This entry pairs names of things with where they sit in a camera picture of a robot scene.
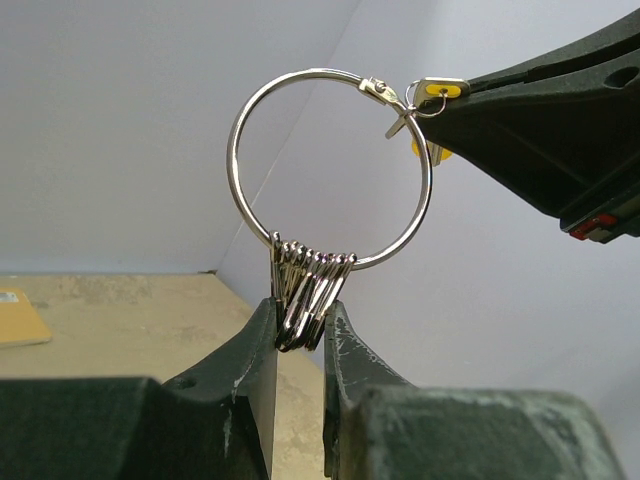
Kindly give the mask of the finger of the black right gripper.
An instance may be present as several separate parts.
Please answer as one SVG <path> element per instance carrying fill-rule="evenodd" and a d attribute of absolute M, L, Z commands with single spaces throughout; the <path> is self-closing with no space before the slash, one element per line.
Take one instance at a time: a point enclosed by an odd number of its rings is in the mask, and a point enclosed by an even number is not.
<path fill-rule="evenodd" d="M 638 9 L 563 47 L 512 67 L 471 79 L 472 90 L 531 83 L 610 63 L 639 51 Z"/>
<path fill-rule="evenodd" d="M 638 52 L 476 91 L 419 125 L 567 234 L 638 236 Z"/>

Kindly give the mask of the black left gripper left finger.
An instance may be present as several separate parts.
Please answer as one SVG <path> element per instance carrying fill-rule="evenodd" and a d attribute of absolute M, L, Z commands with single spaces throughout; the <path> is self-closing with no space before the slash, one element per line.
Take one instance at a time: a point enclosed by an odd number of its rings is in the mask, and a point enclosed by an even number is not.
<path fill-rule="evenodd" d="M 276 303 L 166 382 L 5 380 L 5 479 L 267 479 L 277 377 Z"/>

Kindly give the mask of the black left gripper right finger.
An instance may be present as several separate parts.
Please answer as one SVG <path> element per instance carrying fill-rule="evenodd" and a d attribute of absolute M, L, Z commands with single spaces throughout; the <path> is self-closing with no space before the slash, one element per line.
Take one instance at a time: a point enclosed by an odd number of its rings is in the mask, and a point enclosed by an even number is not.
<path fill-rule="evenodd" d="M 329 479 L 622 479 L 593 410 L 565 392 L 426 387 L 355 332 L 341 302 L 324 337 Z"/>

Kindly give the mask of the orange key tag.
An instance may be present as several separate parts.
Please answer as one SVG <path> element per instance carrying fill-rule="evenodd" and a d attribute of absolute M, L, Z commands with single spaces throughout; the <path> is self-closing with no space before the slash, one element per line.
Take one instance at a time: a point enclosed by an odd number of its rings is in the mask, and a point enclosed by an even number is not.
<path fill-rule="evenodd" d="M 415 119 L 431 119 L 444 112 L 446 106 L 470 94 L 470 84 L 463 79 L 424 77 L 413 81 L 405 91 L 405 101 L 414 110 Z"/>

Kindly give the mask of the large metal keyring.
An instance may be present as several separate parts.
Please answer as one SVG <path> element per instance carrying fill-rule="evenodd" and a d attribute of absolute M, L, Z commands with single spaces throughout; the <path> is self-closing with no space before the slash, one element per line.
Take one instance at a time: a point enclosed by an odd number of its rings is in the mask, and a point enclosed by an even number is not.
<path fill-rule="evenodd" d="M 426 147 L 426 139 L 414 118 L 413 110 L 398 97 L 397 93 L 391 87 L 384 84 L 382 80 L 375 77 L 365 78 L 342 70 L 310 68 L 286 73 L 261 86 L 243 104 L 231 126 L 226 149 L 226 174 L 229 189 L 241 218 L 246 223 L 249 230 L 265 246 L 269 247 L 271 245 L 269 231 L 253 212 L 241 184 L 239 164 L 241 136 L 250 115 L 253 113 L 254 109 L 264 99 L 266 99 L 267 96 L 289 85 L 311 80 L 331 81 L 348 85 L 356 89 L 365 97 L 393 109 L 397 115 L 397 119 L 403 123 L 405 128 L 408 129 L 412 139 L 418 145 L 421 168 L 421 185 L 418 204 L 408 226 L 394 240 L 394 242 L 370 256 L 358 259 L 353 267 L 355 271 L 369 269 L 400 253 L 400 251 L 403 250 L 415 237 L 430 206 L 434 183 L 432 157 Z"/>

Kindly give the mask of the tan spiral notebook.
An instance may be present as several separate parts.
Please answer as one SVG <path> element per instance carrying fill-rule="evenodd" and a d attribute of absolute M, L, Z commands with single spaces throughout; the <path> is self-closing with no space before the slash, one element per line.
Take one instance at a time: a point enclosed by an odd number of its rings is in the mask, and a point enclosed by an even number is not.
<path fill-rule="evenodd" d="M 44 344 L 52 340 L 52 331 L 20 289 L 1 289 L 0 321 L 1 348 Z"/>

